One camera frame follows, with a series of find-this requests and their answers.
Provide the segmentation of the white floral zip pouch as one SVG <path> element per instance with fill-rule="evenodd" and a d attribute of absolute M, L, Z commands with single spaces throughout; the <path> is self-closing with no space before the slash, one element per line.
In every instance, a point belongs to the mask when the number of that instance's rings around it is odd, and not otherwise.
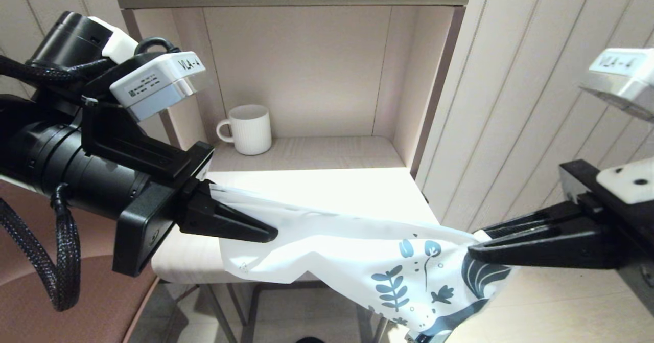
<path fill-rule="evenodd" d="M 353 303 L 436 343 L 480 313 L 513 271 L 470 256 L 469 246 L 489 240 L 483 231 L 346 215 L 220 185 L 210 190 L 217 201 L 277 230 L 266 243 L 222 238 L 224 270 L 268 283 L 311 273 Z"/>

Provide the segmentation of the white ribbed ceramic mug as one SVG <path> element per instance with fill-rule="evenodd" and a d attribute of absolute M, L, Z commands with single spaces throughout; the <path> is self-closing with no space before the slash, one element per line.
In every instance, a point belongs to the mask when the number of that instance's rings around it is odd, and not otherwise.
<path fill-rule="evenodd" d="M 217 124 L 216 134 L 225 143 L 232 143 L 242 155 L 263 154 L 272 146 L 269 109 L 256 104 L 232 108 L 227 119 Z"/>

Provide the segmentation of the pink-brown upholstered chair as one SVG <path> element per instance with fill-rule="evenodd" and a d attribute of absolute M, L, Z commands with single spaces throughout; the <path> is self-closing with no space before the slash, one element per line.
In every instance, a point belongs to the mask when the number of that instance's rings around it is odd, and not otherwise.
<path fill-rule="evenodd" d="M 54 310 L 26 255 L 0 227 L 0 343 L 125 343 L 157 283 L 150 267 L 111 271 L 115 226 L 73 210 L 82 247 L 79 302 Z"/>

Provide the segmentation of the beige wooden desk with hutch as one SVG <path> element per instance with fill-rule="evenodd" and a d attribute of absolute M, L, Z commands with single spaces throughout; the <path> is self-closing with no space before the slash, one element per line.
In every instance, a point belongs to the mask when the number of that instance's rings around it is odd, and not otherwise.
<path fill-rule="evenodd" d="M 175 147 L 217 145 L 211 173 L 382 199 L 367 216 L 435 221 L 420 190 L 437 106 L 487 0 L 117 0 L 135 39 L 196 52 L 206 89 L 147 119 Z M 269 109 L 272 146 L 245 156 L 216 134 L 232 108 Z"/>

